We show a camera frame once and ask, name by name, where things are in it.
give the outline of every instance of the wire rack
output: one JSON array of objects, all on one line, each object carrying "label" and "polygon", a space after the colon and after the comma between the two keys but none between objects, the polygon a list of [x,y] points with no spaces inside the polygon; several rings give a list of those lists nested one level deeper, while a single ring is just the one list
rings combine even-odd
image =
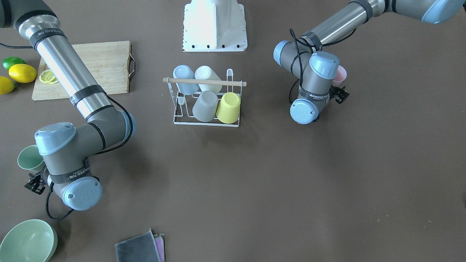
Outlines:
[{"label": "wire rack", "polygon": [[[220,122],[220,120],[216,117],[210,122],[198,121],[192,114],[192,107],[194,103],[196,103],[196,100],[199,98],[199,95],[201,94],[201,92],[195,92],[194,94],[190,96],[185,96],[178,90],[177,85],[174,85],[175,88],[173,88],[171,85],[172,83],[176,82],[177,78],[167,77],[166,80],[168,84],[168,89],[170,90],[171,98],[173,100],[173,105],[175,108],[173,112],[173,123],[174,124],[227,126],[227,127],[239,127],[240,126],[241,111],[240,111],[240,116],[238,117],[236,122],[232,124],[224,124]],[[227,92],[234,93],[235,90],[236,92],[238,92],[238,89],[239,89],[239,93],[236,93],[236,94],[240,96],[240,99],[242,99],[241,95],[243,93],[243,81],[240,81],[239,84],[236,84],[236,82],[233,83],[233,69],[226,70],[226,81],[231,82],[231,85],[229,84],[223,85],[222,89],[217,94],[217,99],[218,100],[222,99],[222,96]]]}]

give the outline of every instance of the folded towel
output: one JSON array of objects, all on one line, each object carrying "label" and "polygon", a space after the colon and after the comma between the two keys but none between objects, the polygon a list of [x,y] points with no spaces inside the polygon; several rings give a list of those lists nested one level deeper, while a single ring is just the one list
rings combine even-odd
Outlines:
[{"label": "folded towel", "polygon": [[115,251],[117,262],[164,262],[160,258],[156,240],[150,230],[115,244]]},{"label": "folded towel", "polygon": [[155,234],[155,244],[157,245],[158,256],[160,257],[160,262],[165,262],[165,243],[164,243],[164,234]]}]

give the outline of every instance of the blue joint cap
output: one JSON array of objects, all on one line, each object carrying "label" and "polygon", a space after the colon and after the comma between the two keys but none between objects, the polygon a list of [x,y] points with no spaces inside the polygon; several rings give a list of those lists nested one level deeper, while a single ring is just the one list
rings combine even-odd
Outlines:
[{"label": "blue joint cap", "polygon": [[290,115],[298,124],[309,124],[319,116],[319,110],[311,101],[298,98],[290,107]]},{"label": "blue joint cap", "polygon": [[34,138],[41,156],[48,156],[65,147],[76,135],[70,122],[59,122],[44,126],[35,132]]},{"label": "blue joint cap", "polygon": [[99,202],[103,189],[94,177],[83,177],[69,184],[63,192],[63,202],[68,207],[82,211],[87,210]]},{"label": "blue joint cap", "polygon": [[277,46],[274,49],[274,60],[277,62],[277,64],[280,64],[280,56],[281,56],[281,51],[285,47],[286,44],[291,43],[290,41],[283,40],[280,43],[277,44]]},{"label": "blue joint cap", "polygon": [[340,65],[340,59],[331,53],[324,51],[314,52],[309,59],[312,70],[325,79],[334,79],[336,70]]},{"label": "blue joint cap", "polygon": [[[130,120],[128,118],[128,115],[123,110],[120,110],[118,112],[120,112],[123,115],[124,122],[126,123],[126,130],[125,130],[125,133],[124,133],[124,138],[123,138],[123,140],[120,141],[120,142],[123,142],[130,135],[131,125],[130,125]],[[133,132],[131,133],[131,136],[134,136],[134,134],[136,134],[137,125],[136,125],[136,120],[134,119],[134,117],[133,117],[133,115],[131,113],[130,113],[130,116],[131,116],[131,122],[133,123]]]},{"label": "blue joint cap", "polygon": [[454,16],[464,3],[464,0],[437,0],[427,10],[421,21],[430,24],[445,22]]}]

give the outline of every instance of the mint green bowl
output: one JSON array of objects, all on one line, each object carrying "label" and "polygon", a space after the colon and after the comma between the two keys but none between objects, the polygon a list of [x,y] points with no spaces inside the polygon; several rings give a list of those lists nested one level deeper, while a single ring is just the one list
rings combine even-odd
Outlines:
[{"label": "mint green bowl", "polygon": [[45,221],[26,220],[8,232],[0,244],[0,262],[46,262],[57,247],[57,233]]}]

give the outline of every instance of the lime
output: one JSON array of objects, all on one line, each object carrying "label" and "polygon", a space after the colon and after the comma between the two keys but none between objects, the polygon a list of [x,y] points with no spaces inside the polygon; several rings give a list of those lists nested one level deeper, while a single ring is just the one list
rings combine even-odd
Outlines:
[{"label": "lime", "polygon": [[53,82],[53,81],[56,80],[56,77],[55,77],[54,73],[52,72],[52,70],[47,69],[47,70],[44,70],[44,71],[39,75],[39,80],[40,80],[42,83],[51,83],[51,82]]},{"label": "lime", "polygon": [[35,69],[26,64],[16,64],[10,67],[8,70],[10,77],[19,83],[30,83],[35,80],[37,72]]},{"label": "lime", "polygon": [[14,89],[14,83],[10,78],[0,76],[0,95],[7,94]]},{"label": "lime", "polygon": [[17,56],[10,56],[5,59],[3,59],[3,67],[6,70],[9,70],[11,66],[16,65],[16,64],[25,64],[24,60]]}]

